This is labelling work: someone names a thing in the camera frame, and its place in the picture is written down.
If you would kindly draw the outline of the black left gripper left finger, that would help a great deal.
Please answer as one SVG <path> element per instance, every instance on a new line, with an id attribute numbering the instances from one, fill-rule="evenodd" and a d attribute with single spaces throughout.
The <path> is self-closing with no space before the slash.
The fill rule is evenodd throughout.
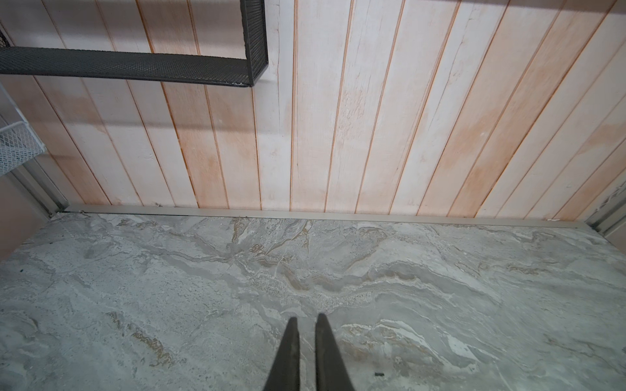
<path id="1" fill-rule="evenodd" d="M 263 391 L 300 391 L 298 319 L 289 319 Z"/>

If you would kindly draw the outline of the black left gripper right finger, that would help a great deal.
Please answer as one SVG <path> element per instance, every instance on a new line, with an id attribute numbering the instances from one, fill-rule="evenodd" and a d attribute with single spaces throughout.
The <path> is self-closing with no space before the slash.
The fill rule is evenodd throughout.
<path id="1" fill-rule="evenodd" d="M 316 320 L 315 344 L 316 390 L 355 391 L 328 317 L 323 313 Z"/>

